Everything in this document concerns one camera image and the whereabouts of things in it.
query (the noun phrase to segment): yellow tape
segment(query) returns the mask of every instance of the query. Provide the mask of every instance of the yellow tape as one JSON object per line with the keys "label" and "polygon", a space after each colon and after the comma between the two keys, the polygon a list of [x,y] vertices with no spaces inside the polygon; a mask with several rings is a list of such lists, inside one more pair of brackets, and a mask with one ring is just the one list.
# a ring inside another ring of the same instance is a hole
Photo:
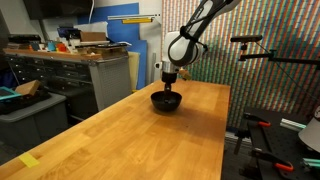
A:
{"label": "yellow tape", "polygon": [[123,19],[122,24],[150,23],[152,18]]}
{"label": "yellow tape", "polygon": [[40,163],[28,152],[21,154],[18,158],[29,168],[36,166]]}

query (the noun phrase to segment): cardboard box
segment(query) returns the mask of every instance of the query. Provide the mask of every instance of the cardboard box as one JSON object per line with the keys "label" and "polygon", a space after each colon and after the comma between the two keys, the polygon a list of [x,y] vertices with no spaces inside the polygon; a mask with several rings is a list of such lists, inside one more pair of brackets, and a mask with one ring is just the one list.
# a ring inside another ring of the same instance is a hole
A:
{"label": "cardboard box", "polygon": [[15,89],[15,91],[23,96],[24,95],[34,96],[39,86],[40,86],[40,81],[34,80],[18,86]]}
{"label": "cardboard box", "polygon": [[80,32],[82,42],[106,41],[105,32]]}

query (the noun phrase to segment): metal rod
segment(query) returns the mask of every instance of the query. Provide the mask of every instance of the metal rod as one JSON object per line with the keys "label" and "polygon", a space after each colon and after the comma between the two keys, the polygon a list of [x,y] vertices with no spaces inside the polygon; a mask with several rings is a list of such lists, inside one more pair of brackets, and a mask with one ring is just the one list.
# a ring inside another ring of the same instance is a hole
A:
{"label": "metal rod", "polygon": [[238,138],[236,147],[234,148],[234,151],[233,151],[233,154],[237,155],[239,153],[240,146],[241,146],[241,143],[242,143],[242,139],[243,138]]}
{"label": "metal rod", "polygon": [[308,165],[309,165],[310,167],[320,168],[320,164],[319,164],[319,163],[308,163]]}
{"label": "metal rod", "polygon": [[135,19],[135,18],[154,18],[160,16],[160,14],[146,14],[146,15],[119,15],[119,16],[108,16],[108,20],[122,20],[122,19]]}
{"label": "metal rod", "polygon": [[149,80],[149,84],[153,83],[154,82],[154,67],[153,65],[156,63],[157,61],[157,54],[154,52],[152,53],[152,62],[151,62],[151,76],[150,76],[150,80]]}
{"label": "metal rod", "polygon": [[320,65],[320,61],[319,60],[312,60],[312,59],[271,58],[271,59],[269,59],[269,61]]}
{"label": "metal rod", "polygon": [[283,119],[283,118],[280,122],[280,126],[287,128],[287,129],[291,129],[293,131],[297,131],[297,132],[301,131],[302,129],[304,129],[306,127],[306,125],[304,125],[304,124],[300,124],[300,123],[293,122],[293,121]]}
{"label": "metal rod", "polygon": [[273,54],[241,54],[240,60],[245,61],[246,59],[255,58],[272,58]]}
{"label": "metal rod", "polygon": [[320,159],[309,159],[309,158],[303,158],[303,160],[305,161],[305,162],[308,162],[308,163],[318,163],[318,164],[320,164]]}
{"label": "metal rod", "polygon": [[43,24],[43,20],[39,20],[40,29],[45,41],[49,41],[49,35],[47,33],[46,27]]}

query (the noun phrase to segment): gray filing cabinet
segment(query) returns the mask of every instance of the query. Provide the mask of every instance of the gray filing cabinet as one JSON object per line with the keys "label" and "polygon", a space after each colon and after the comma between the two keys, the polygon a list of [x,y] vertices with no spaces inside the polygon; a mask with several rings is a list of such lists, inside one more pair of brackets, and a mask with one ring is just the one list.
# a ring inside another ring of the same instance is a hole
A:
{"label": "gray filing cabinet", "polygon": [[67,113],[86,119],[131,94],[128,52],[103,60],[7,53],[19,84],[42,82],[50,92],[67,97]]}

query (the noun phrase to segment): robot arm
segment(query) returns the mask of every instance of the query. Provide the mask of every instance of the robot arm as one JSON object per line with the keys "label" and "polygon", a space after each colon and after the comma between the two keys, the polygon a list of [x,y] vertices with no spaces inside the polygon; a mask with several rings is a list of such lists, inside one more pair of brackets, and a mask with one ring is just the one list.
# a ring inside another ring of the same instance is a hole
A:
{"label": "robot arm", "polygon": [[165,36],[162,62],[155,65],[162,70],[165,91],[171,90],[179,68],[200,59],[207,46],[198,40],[210,22],[217,16],[234,9],[241,0],[202,0],[191,19],[180,31]]}
{"label": "robot arm", "polygon": [[168,58],[175,66],[185,66],[197,61],[207,50],[206,45],[198,39],[211,23],[220,14],[232,10],[240,0],[203,0],[188,21],[182,26],[180,33],[169,33],[165,41],[169,41]]}

